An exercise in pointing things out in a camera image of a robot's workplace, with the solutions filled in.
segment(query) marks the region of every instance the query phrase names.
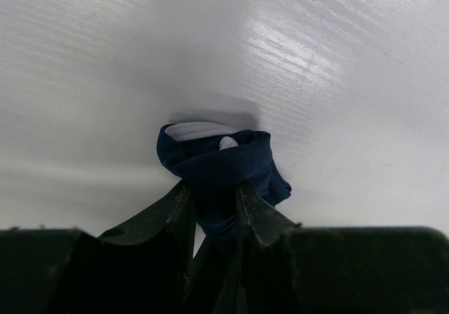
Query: dark blue garment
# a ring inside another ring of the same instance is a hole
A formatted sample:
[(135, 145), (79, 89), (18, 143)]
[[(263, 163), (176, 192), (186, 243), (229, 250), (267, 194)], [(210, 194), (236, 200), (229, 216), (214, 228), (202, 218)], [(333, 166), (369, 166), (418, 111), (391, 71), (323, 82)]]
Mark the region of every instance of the dark blue garment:
[[(189, 183), (196, 197), (198, 224), (226, 255), (236, 250), (235, 188), (248, 181), (275, 206), (290, 197), (291, 186), (274, 165), (267, 132), (242, 130), (230, 135), (176, 142), (161, 128), (157, 155), (162, 165)], [(220, 149), (224, 136), (239, 145)]]

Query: white fabric lining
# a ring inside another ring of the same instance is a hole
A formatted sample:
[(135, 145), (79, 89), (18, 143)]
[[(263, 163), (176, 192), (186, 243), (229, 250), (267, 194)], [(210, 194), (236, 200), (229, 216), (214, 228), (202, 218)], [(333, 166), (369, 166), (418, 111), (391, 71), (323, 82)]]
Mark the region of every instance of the white fabric lining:
[(177, 123), (166, 128), (166, 133), (170, 135), (175, 141), (189, 141), (195, 139), (202, 139), (204, 137), (214, 137), (217, 135), (233, 134), (239, 129), (222, 125), (221, 123), (208, 122), (192, 122), (192, 123)]

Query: garment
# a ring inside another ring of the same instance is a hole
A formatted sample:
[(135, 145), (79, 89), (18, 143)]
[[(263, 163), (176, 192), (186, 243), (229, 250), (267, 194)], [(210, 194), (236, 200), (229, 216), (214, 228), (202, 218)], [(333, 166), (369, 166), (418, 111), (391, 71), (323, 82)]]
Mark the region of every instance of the garment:
[(161, 128), (157, 154), (162, 165), (193, 188), (198, 224), (227, 256), (236, 250), (235, 188), (248, 181), (275, 206), (291, 187), (273, 161), (271, 135), (215, 123)]

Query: wood grain texture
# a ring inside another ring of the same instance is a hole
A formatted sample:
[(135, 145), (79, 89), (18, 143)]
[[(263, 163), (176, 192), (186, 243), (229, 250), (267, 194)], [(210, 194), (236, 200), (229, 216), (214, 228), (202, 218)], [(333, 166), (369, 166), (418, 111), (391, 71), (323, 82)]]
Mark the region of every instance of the wood grain texture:
[(449, 233), (449, 0), (0, 0), (0, 226), (161, 197), (158, 129), (260, 128), (305, 226)]

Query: blue cloth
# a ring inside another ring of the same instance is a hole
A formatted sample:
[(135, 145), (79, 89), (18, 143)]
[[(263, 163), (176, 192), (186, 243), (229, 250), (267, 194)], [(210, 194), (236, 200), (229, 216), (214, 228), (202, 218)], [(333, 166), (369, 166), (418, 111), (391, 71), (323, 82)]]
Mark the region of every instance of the blue cloth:
[[(193, 188), (198, 224), (227, 256), (236, 250), (235, 188), (248, 181), (275, 206), (290, 197), (291, 186), (273, 161), (271, 135), (242, 130), (230, 135), (177, 142), (161, 128), (157, 155), (162, 165)], [(229, 136), (238, 146), (220, 149)]]

